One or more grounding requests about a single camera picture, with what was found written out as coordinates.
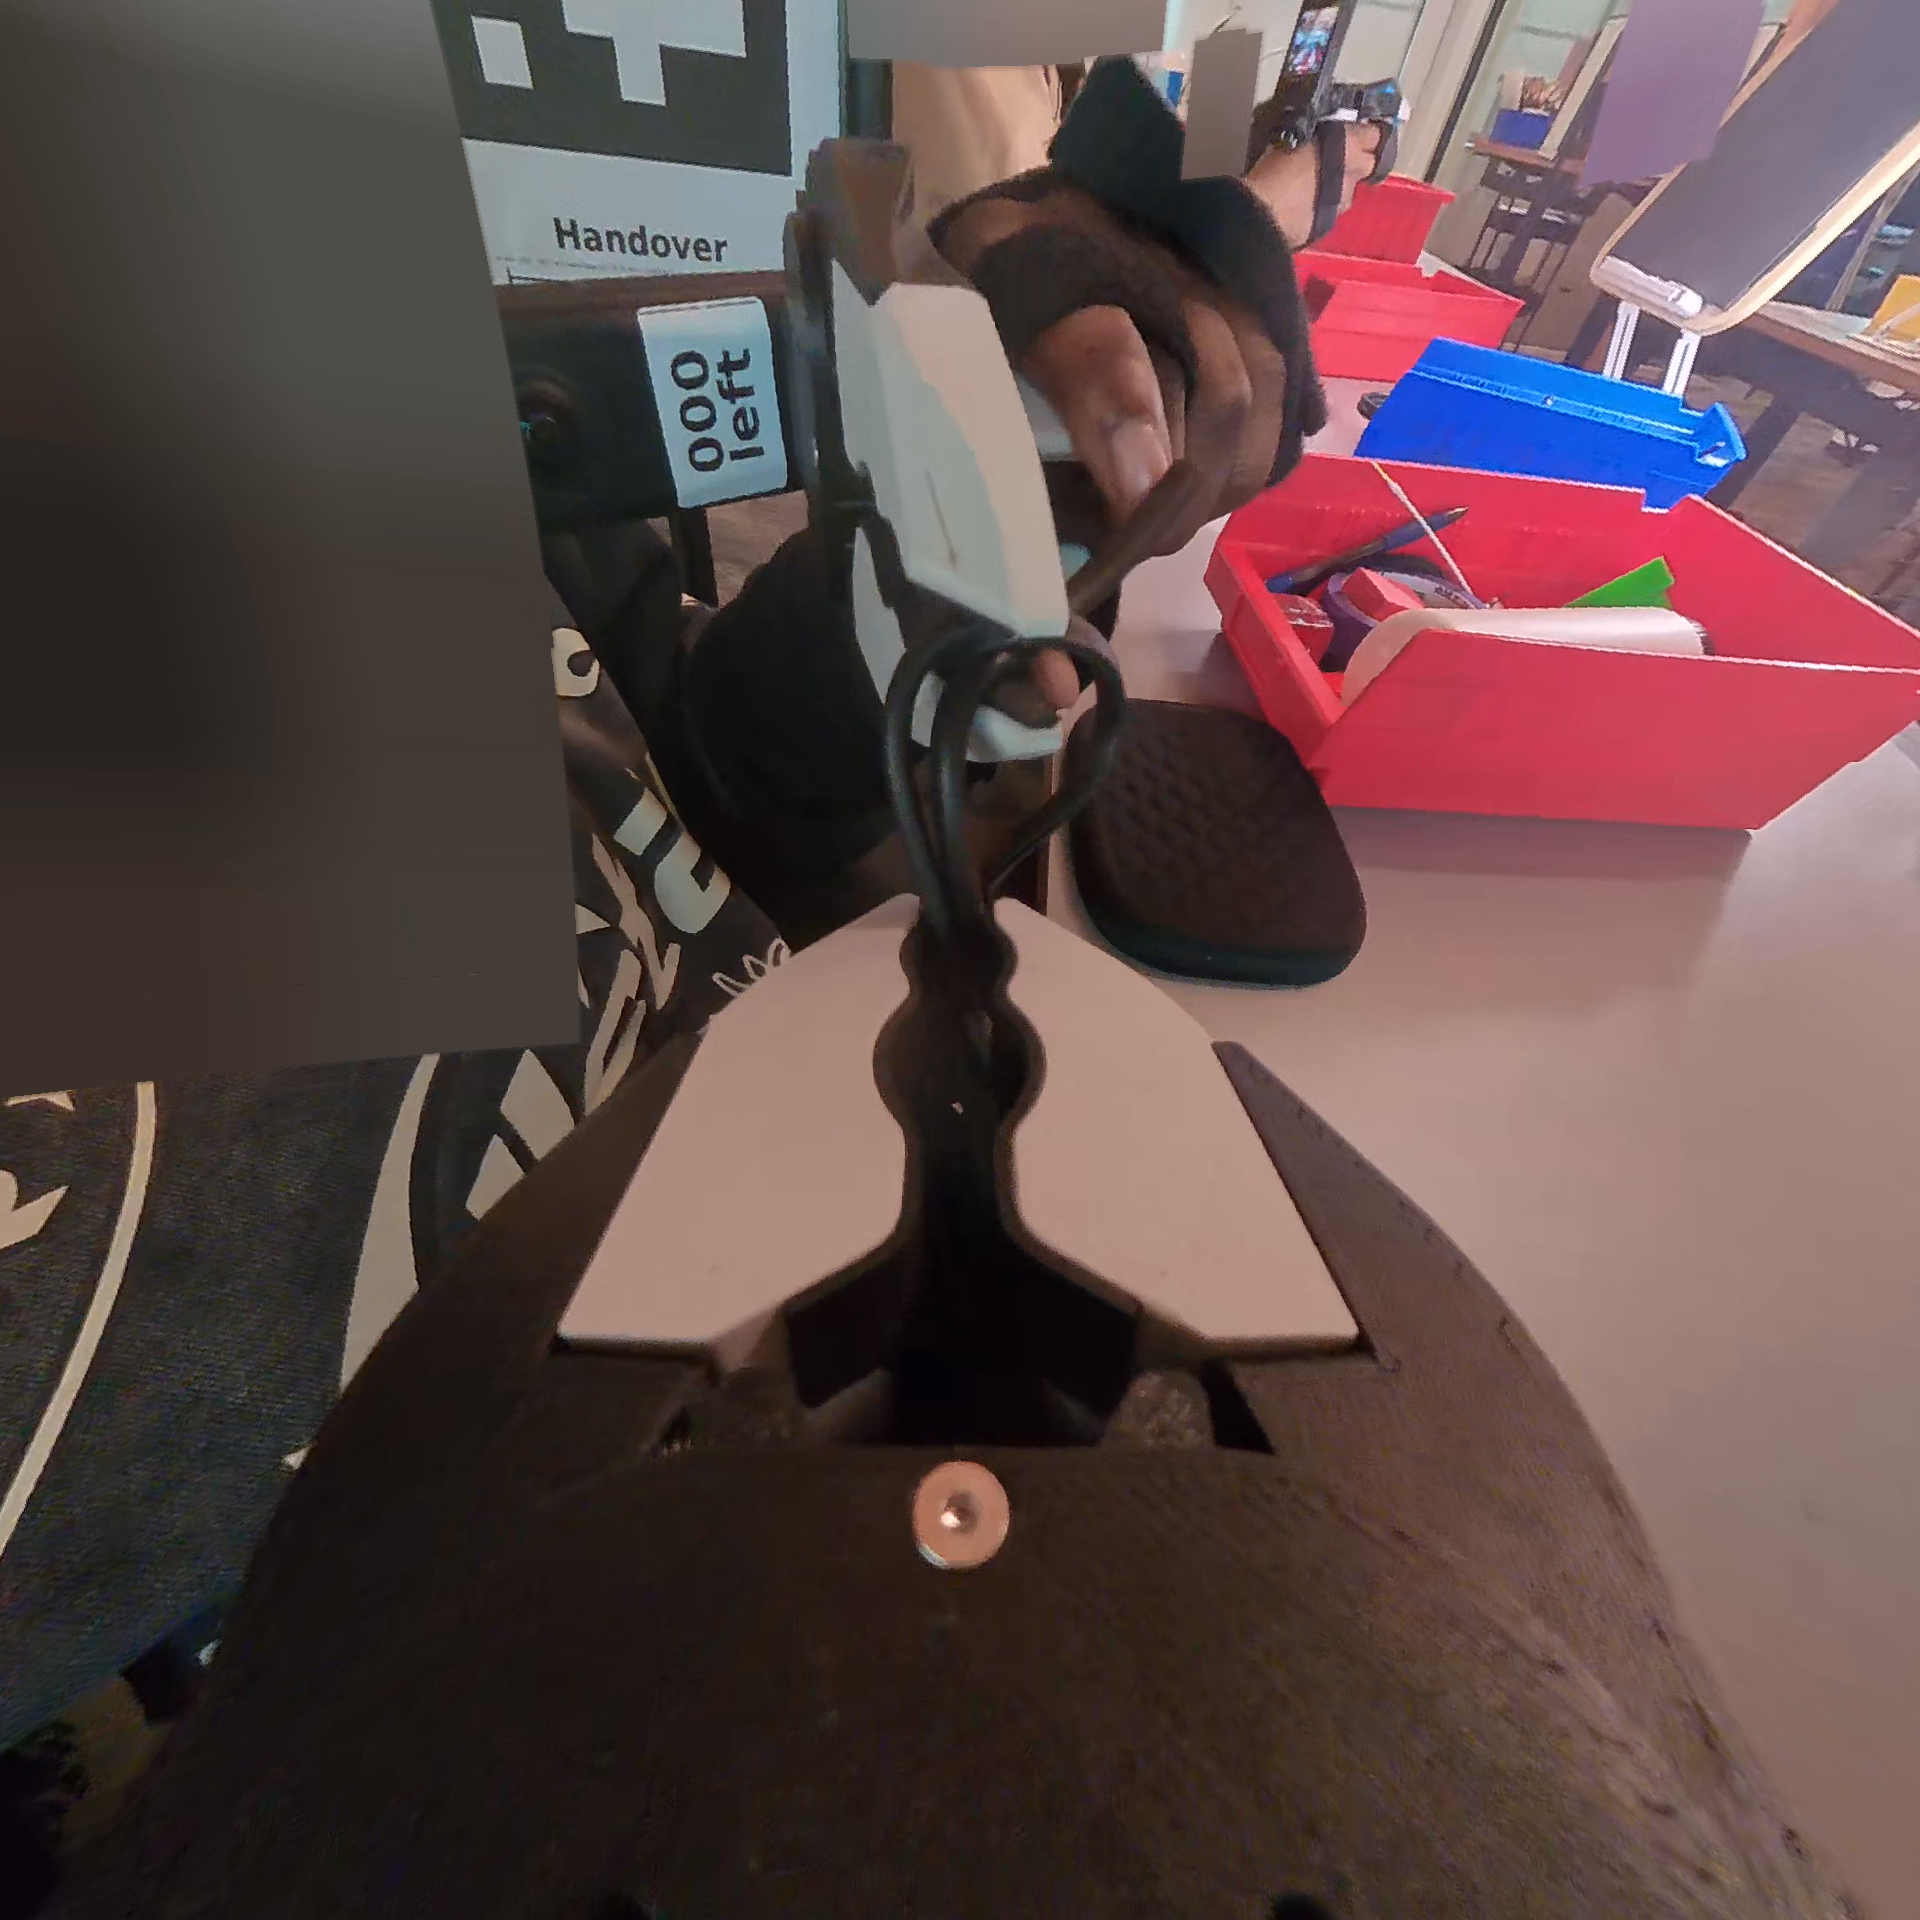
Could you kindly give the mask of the bright light panel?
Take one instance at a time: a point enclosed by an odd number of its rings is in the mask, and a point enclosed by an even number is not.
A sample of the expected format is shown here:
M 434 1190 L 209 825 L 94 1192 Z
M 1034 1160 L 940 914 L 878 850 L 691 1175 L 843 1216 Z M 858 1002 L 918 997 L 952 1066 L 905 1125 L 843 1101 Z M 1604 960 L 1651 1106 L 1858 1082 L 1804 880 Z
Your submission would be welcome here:
M 1633 209 L 1590 288 L 1696 335 L 1733 328 L 1915 161 L 1917 4 L 1832 4 Z

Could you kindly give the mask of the red plastic bin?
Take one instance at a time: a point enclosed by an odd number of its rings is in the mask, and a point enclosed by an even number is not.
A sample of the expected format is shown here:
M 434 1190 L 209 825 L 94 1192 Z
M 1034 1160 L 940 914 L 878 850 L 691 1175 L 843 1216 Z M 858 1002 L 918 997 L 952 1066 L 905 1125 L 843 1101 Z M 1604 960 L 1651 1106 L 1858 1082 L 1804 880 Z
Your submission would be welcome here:
M 1427 628 L 1349 692 L 1267 583 L 1456 508 L 1442 543 L 1477 597 L 1561 607 L 1665 559 L 1706 654 Z M 1656 511 L 1633 488 L 1312 452 L 1228 517 L 1206 588 L 1334 807 L 1752 831 L 1915 720 L 1915 631 L 1700 498 Z

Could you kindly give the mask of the printed marker sign board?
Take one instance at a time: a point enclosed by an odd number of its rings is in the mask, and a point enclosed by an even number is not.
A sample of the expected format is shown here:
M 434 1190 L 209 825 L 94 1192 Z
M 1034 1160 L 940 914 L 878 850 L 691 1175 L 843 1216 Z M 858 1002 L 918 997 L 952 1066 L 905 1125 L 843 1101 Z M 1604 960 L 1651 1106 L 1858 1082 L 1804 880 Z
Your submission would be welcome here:
M 434 1 L 497 288 L 780 271 L 848 126 L 840 1 Z

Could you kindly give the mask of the black dimpled pad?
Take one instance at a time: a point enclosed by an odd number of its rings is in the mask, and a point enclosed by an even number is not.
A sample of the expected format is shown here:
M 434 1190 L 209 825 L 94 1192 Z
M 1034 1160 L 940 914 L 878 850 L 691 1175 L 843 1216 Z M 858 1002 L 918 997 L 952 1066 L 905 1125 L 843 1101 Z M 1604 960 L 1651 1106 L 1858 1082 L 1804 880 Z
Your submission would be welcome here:
M 1320 783 L 1241 711 L 1130 701 L 1112 768 L 1067 828 L 1067 861 L 1112 949 L 1204 985 L 1323 985 L 1366 930 Z

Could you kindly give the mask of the blue plastic bin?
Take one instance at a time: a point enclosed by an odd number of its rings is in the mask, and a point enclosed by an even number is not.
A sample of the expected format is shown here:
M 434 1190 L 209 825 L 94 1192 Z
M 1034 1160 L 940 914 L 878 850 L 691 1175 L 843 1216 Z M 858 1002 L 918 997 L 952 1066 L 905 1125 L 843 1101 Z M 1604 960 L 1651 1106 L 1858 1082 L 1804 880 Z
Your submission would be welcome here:
M 1433 340 L 1386 392 L 1356 455 L 1627 488 L 1667 511 L 1714 490 L 1747 445 L 1721 405 L 1693 410 L 1635 381 Z

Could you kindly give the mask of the small red bin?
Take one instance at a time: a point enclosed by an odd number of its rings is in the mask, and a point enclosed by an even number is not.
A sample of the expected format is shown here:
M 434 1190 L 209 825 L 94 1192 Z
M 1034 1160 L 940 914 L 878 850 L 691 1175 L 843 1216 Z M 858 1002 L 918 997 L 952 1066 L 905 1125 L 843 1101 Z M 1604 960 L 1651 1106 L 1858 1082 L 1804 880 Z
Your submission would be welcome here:
M 1363 183 L 1329 234 L 1297 253 L 1321 377 L 1387 386 L 1436 340 L 1504 343 L 1522 300 L 1425 253 L 1452 200 L 1405 175 Z

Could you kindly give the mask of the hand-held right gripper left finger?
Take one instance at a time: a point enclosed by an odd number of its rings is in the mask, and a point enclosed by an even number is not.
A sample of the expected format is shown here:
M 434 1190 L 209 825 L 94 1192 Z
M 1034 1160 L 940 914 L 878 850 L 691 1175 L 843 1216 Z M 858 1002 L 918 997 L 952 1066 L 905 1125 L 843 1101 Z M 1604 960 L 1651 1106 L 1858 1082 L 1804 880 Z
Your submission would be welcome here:
M 712 1018 L 562 1319 L 572 1348 L 733 1369 L 782 1305 L 875 1252 L 905 1137 L 875 1082 L 914 901 L 891 901 Z

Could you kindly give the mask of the black rubber loop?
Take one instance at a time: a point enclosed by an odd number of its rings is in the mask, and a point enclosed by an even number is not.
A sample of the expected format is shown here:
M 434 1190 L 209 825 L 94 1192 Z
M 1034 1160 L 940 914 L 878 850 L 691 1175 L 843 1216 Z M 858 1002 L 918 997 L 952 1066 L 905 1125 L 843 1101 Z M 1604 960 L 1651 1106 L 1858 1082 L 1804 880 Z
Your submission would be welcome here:
M 1019 823 L 1000 865 L 982 870 L 966 839 L 977 709 L 1053 652 L 1070 664 L 1072 689 L 1096 697 L 1088 758 Z M 997 1192 L 1002 1130 L 1036 1076 L 1034 1041 L 1011 998 L 1017 949 L 995 911 L 1000 887 L 1088 808 L 1113 769 L 1125 709 L 1112 647 L 1080 615 L 1064 639 L 1019 639 L 965 615 L 901 661 L 885 698 L 885 775 L 921 901 L 914 944 L 929 997 L 914 1017 L 914 1125 L 936 1167 L 977 1192 Z

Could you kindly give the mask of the person's left hand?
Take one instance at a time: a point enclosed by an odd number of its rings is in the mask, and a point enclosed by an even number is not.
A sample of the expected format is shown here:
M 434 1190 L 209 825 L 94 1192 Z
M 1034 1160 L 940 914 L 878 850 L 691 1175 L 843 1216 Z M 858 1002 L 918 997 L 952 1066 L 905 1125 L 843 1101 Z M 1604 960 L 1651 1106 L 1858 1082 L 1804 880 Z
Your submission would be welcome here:
M 1044 463 L 1066 556 L 1090 556 L 1174 463 L 1194 490 L 1153 558 L 1300 458 L 1329 416 L 1293 264 L 1317 184 L 1308 151 L 1270 152 L 1249 181 L 1053 159 L 936 215 L 940 260 L 988 300 L 1014 373 L 1067 436 Z

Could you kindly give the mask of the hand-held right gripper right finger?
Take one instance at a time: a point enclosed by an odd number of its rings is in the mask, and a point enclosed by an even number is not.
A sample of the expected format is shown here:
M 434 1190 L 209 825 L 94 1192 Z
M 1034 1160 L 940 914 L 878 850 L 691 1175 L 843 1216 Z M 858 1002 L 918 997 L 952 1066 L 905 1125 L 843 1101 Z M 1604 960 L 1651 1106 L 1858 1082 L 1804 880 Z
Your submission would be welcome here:
M 1218 1350 L 1352 1350 L 1354 1310 L 1204 1025 L 1032 906 L 997 919 L 1040 1054 L 1013 1130 L 1029 1237 Z

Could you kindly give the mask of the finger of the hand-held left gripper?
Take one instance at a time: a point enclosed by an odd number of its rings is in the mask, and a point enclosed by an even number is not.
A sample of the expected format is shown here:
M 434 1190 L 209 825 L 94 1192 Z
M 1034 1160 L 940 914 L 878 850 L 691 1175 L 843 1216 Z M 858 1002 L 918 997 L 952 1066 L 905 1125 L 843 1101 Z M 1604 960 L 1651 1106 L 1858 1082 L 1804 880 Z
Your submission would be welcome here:
M 1022 639 L 1064 638 L 1048 480 L 982 294 L 896 280 L 865 296 L 833 271 L 833 357 L 843 442 L 904 575 Z
M 970 639 L 926 639 L 910 647 L 910 746 L 932 753 L 947 694 L 972 664 Z M 1098 680 L 1102 639 L 1059 639 L 1037 652 L 989 649 L 989 666 L 952 752 L 961 758 L 1052 758 L 1066 746 L 1064 712 Z

